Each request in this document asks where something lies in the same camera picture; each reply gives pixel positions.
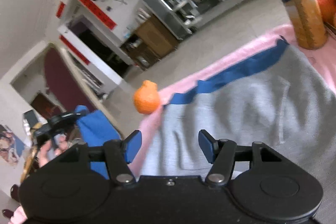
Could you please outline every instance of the wooden cabinet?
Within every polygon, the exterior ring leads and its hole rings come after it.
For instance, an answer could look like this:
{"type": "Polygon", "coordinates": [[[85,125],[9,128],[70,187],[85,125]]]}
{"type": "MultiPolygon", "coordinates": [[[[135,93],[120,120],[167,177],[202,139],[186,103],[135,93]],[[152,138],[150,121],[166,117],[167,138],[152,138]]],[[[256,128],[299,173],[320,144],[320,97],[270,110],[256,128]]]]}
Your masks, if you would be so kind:
{"type": "Polygon", "coordinates": [[[179,41],[152,16],[121,46],[121,49],[142,69],[154,65],[161,58],[174,51],[179,41]]]}

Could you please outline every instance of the pink tablecloth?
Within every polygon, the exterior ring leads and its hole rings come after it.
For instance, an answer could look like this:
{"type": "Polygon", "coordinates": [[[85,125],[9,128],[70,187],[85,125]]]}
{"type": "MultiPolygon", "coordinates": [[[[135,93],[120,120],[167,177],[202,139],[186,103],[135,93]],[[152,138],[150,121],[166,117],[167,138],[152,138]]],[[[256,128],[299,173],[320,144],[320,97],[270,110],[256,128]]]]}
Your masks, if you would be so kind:
{"type": "MultiPolygon", "coordinates": [[[[181,81],[162,89],[160,91],[162,104],[167,104],[174,93],[184,93],[195,87],[197,80],[206,80],[258,52],[275,46],[275,41],[280,35],[285,37],[288,43],[297,46],[292,25],[286,24],[276,27],[247,45],[239,48],[235,52],[224,56],[203,70],[189,75],[181,81]]],[[[314,51],[300,47],[299,49],[306,55],[313,67],[324,78],[330,89],[333,92],[336,92],[336,41],[332,37],[329,37],[327,43],[321,49],[314,51]]],[[[157,109],[153,114],[145,117],[140,123],[139,130],[142,132],[142,147],[133,163],[130,164],[130,168],[135,175],[140,174],[148,147],[151,144],[156,130],[160,126],[161,113],[162,107],[157,109]]]]}

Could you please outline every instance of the picture on wall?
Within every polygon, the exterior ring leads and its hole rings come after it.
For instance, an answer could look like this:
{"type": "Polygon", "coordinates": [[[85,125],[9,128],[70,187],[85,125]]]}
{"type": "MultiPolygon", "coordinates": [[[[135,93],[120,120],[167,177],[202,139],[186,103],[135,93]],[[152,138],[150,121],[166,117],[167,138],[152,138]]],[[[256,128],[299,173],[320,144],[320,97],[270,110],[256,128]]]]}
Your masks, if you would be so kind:
{"type": "Polygon", "coordinates": [[[16,166],[24,149],[23,141],[8,126],[0,124],[0,156],[10,165],[16,166]]]}

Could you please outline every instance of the brown cabinet door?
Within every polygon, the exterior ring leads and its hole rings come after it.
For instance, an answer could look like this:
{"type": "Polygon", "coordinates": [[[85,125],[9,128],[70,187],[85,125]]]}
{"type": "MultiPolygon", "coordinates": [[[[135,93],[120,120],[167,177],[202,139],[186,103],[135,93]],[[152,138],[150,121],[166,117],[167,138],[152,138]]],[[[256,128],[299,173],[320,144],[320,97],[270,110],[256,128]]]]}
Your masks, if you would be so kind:
{"type": "Polygon", "coordinates": [[[135,32],[159,57],[165,57],[178,45],[178,40],[157,19],[152,16],[135,32]]]}

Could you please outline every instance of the screw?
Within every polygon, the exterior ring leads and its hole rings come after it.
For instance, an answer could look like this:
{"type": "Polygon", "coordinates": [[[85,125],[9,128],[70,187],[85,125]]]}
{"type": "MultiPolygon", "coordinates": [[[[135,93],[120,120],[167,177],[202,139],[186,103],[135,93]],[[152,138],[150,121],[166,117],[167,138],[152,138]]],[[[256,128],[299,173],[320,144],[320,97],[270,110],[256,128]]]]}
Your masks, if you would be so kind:
{"type": "Polygon", "coordinates": [[[222,174],[211,174],[208,179],[214,183],[221,183],[225,180],[225,177],[222,174]]]}
{"type": "Polygon", "coordinates": [[[129,174],[117,175],[117,181],[121,183],[129,183],[133,180],[133,177],[129,174]]]}
{"type": "Polygon", "coordinates": [[[167,186],[174,186],[175,185],[175,181],[173,181],[172,179],[168,180],[166,183],[167,186]]]}

